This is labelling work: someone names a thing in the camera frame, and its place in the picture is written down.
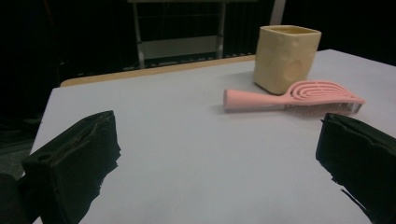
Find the white metal stand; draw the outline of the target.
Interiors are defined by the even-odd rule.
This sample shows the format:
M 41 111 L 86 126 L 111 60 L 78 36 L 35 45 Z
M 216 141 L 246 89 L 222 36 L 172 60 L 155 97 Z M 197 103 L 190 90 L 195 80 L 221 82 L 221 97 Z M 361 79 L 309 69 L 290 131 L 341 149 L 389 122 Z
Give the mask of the white metal stand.
M 133 6 L 134 31 L 138 64 L 146 68 L 146 60 L 214 53 L 221 59 L 224 49 L 224 30 L 227 4 L 231 2 L 256 2 L 257 0 L 127 0 Z M 216 3 L 219 6 L 218 30 L 215 35 L 144 41 L 141 37 L 138 5 L 153 3 Z

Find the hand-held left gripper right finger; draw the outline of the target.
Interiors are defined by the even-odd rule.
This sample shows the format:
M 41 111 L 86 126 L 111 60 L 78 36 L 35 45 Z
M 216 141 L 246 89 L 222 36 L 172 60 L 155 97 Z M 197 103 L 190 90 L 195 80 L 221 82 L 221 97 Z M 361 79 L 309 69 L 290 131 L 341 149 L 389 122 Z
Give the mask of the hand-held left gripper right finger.
M 396 138 L 329 113 L 322 120 L 316 159 L 373 224 L 396 224 Z

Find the wooden table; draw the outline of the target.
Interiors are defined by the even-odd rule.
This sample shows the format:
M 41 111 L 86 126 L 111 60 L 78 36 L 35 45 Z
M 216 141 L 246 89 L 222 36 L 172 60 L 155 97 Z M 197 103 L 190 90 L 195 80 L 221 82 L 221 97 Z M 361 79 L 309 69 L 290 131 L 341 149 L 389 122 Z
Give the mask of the wooden table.
M 229 63 L 249 62 L 249 61 L 254 61 L 254 60 L 255 60 L 254 55 L 248 55 L 248 56 L 240 56 L 240 57 L 233 57 L 233 58 L 226 58 L 226 59 L 201 61 L 201 62 L 196 62 L 196 63 L 174 64 L 174 65 L 167 65 L 167 66 L 162 66 L 162 67 L 139 69 L 139 70 L 118 72 L 118 73 L 111 73 L 111 74 L 104 74 L 104 75 L 97 75 L 97 76 L 77 77 L 77 78 L 71 78 L 71 79 L 67 79 L 66 81 L 63 81 L 61 83 L 61 87 L 70 87 L 70 86 L 76 86 L 76 85 L 82 85 L 82 84 L 90 84 L 90 83 L 95 83 L 95 82 L 104 82 L 104 81 L 125 79 L 125 78 L 132 78 L 132 77 L 144 77 L 144 76 L 150 76 L 150 75 L 158 75 L 158 74 L 164 74 L 164 73 L 204 68 L 204 67 L 209 67 L 209 66 L 218 66 L 218 65 L 229 64 Z

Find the white table mat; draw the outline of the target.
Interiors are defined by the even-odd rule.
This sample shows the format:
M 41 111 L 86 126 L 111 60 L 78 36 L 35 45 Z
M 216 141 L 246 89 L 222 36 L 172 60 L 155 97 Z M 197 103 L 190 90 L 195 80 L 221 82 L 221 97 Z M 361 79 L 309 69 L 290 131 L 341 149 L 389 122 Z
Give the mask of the white table mat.
M 81 119 L 114 112 L 117 168 L 80 224 L 373 224 L 316 159 L 329 113 L 223 107 L 225 90 L 269 94 L 254 83 L 254 66 L 56 88 L 34 149 Z M 395 66 L 322 50 L 308 80 L 334 82 L 365 100 L 356 114 L 332 114 L 396 138 Z

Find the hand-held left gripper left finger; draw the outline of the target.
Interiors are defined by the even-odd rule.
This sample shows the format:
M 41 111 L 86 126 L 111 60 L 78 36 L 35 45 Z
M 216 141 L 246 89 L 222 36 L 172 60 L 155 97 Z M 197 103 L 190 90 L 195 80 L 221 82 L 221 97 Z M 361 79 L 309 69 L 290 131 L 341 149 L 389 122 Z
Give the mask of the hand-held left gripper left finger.
M 22 162 L 43 224 L 78 224 L 120 157 L 113 111 L 81 119 Z

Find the cream square cup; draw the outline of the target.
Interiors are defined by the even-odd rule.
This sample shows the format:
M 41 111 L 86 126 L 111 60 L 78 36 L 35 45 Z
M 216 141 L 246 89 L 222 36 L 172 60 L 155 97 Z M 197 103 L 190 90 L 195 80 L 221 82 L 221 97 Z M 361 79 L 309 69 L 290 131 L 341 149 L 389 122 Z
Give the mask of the cream square cup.
M 272 94 L 283 94 L 297 81 L 306 80 L 321 32 L 294 25 L 260 28 L 253 81 Z

